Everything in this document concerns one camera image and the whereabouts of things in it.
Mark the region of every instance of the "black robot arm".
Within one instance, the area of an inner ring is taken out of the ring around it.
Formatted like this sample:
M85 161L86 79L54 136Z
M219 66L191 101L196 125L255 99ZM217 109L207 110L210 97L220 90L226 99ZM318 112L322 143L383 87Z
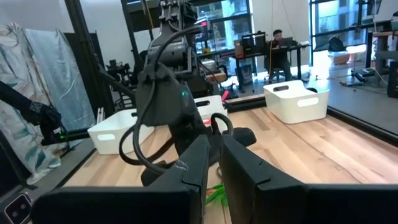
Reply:
M54 108L34 102L0 81L0 100L19 110L21 116L34 126L40 125L43 145L61 142L61 114Z

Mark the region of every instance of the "bin handle cutout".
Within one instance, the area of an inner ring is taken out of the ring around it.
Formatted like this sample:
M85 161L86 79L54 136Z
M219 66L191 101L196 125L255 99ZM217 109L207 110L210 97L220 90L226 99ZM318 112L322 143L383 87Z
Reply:
M100 141L109 141L109 140L115 140L116 137L114 136L114 134L99 134L97 136L98 140Z
M278 86L275 87L272 91L277 92L277 91L284 91L284 90L288 90L289 86Z
M312 105L315 105L318 103L319 103L318 97L313 97L313 98L309 98L309 99L298 100L297 106L298 107L312 106Z
M208 105L210 105L210 101L205 100L205 101L197 102L197 103L195 103L195 104L197 105L197 107L200 107L200 106L208 106Z

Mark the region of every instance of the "person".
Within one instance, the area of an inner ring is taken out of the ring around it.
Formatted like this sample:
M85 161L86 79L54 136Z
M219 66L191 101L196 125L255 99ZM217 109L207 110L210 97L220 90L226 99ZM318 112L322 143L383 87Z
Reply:
M275 30L273 33L273 36L274 36L274 40L271 42L272 44L270 44L270 46L272 48L279 48L279 42L283 39L282 30L280 30L280 29ZM271 69L273 69L273 68L282 69L285 73L286 81L290 81L293 79L292 72L290 71L290 63L289 63L289 60L287 59L287 51L272 53L271 61L272 61ZM270 62L270 57L268 55L264 59L265 69L267 69L268 72L270 72L269 71L270 70L269 62ZM270 83L272 83L272 76L273 76L273 74L270 74L270 78L269 78Z

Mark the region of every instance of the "wooden table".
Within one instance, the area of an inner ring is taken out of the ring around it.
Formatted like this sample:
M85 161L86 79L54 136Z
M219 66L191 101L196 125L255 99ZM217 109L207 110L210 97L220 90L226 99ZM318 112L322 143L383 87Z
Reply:
M305 183L387 184L398 183L398 149L340 120L325 119L284 124L266 108L229 114L236 127L249 127L257 143L248 148L276 168ZM166 127L142 144L152 155L170 137ZM161 159L177 158L171 148ZM208 186L220 183L216 168L210 167ZM144 166L130 166L119 155L92 155L65 186L141 186ZM206 206L206 224L230 224L228 208Z
M219 83L225 81L228 79L228 77L226 76L226 74L224 72L219 72L216 73L214 75L206 75L207 79L209 79L210 82L216 83L217 81Z

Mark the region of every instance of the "white plastic bin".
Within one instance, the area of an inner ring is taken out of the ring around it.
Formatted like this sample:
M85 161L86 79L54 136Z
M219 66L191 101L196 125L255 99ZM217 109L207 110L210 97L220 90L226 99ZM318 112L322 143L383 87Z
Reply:
M195 99L195 102L197 104L199 103L198 111L206 126L210 126L210 118L213 113L221 113L228 116L227 110L224 109L223 101L219 95L197 98ZM221 133L227 130L227 126L224 121L216 118L216 122Z
M295 124L326 116L329 90L314 93L300 80L266 85L267 108L282 122Z
M131 109L117 112L88 130L88 134L93 140L99 154L119 154L120 139L137 122L137 117L131 116L131 113L135 113L136 111L136 109ZM141 125L139 144L144 142L152 132L154 132L153 127ZM129 153L133 150L131 133L123 143L123 151L124 153Z

